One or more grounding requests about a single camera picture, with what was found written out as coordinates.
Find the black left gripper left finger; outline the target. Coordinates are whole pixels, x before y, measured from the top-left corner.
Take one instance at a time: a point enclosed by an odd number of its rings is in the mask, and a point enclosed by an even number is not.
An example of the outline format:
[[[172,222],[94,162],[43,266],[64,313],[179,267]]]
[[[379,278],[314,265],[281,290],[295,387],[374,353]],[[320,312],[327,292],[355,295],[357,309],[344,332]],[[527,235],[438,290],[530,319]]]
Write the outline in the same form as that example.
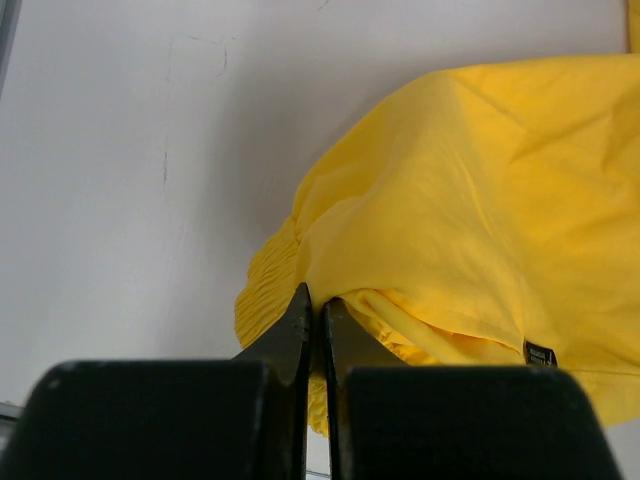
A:
[[[301,479],[312,306],[229,360],[69,361],[35,385],[5,479]]]

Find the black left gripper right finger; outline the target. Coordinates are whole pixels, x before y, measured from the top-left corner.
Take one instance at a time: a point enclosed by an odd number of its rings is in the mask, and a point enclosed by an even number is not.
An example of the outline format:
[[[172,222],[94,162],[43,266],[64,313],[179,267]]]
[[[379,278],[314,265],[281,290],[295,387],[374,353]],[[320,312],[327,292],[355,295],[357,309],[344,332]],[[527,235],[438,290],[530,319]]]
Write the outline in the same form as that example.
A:
[[[565,372],[411,367],[339,299],[321,316],[335,479],[617,479],[594,411]]]

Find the yellow shorts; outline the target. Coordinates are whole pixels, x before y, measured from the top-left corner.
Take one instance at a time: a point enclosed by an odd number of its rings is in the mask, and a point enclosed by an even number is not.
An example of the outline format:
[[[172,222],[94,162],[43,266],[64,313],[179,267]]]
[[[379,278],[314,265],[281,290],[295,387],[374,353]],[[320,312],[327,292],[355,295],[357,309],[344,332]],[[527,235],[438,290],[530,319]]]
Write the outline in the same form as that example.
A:
[[[310,169],[249,264],[249,346],[306,284],[416,366],[549,362],[639,415],[639,5],[626,54],[429,73]]]

